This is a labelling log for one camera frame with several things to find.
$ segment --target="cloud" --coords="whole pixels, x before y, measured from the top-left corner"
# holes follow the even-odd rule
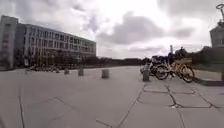
[[[171,30],[168,35],[179,39],[185,39],[190,37],[194,33],[194,31],[195,29],[192,27],[178,28],[176,30]]]
[[[127,13],[123,16],[123,22],[113,27],[111,34],[101,32],[97,38],[114,44],[131,44],[162,36],[163,30],[151,20]]]
[[[157,0],[165,12],[173,16],[207,16],[216,11],[220,0]]]
[[[130,49],[128,49],[128,51],[130,52],[159,52],[161,50],[163,50],[164,47],[163,46],[147,46],[147,47],[132,47]]]

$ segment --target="parked bicycle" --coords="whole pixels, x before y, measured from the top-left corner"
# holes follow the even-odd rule
[[[169,63],[159,65],[156,69],[156,77],[159,80],[164,80],[169,75],[171,77],[174,77],[174,75],[176,75],[187,83],[190,83],[195,78],[195,73],[193,69],[189,65],[187,65],[191,62],[191,59],[185,58],[181,60],[175,60],[171,65]]]

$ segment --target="tire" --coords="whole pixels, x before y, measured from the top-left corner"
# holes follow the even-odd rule
[[[159,65],[153,65],[151,68],[150,68],[150,76],[155,76],[156,75],[156,71],[157,71],[157,67]]]
[[[155,76],[156,75],[156,66],[153,66],[151,69],[150,69],[150,76]]]
[[[181,77],[185,82],[191,83],[194,80],[195,73],[191,67],[183,66],[180,71],[181,71]]]
[[[160,70],[168,71],[168,68],[164,65],[160,65],[156,68],[156,78],[159,80],[165,80],[168,77],[168,72],[160,72]]]

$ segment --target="bicycle wheel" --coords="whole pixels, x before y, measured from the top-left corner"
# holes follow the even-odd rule
[[[183,66],[181,68],[181,76],[184,81],[191,83],[194,80],[195,74],[191,67]]]
[[[160,65],[156,68],[156,78],[159,80],[165,80],[168,77],[168,68],[164,65]]]

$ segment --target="white building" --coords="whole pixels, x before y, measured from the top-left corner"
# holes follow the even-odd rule
[[[57,51],[76,58],[96,56],[96,42],[75,35],[31,24],[18,23],[17,18],[2,16],[0,52],[7,54],[13,67],[14,54],[23,56],[55,56]]]

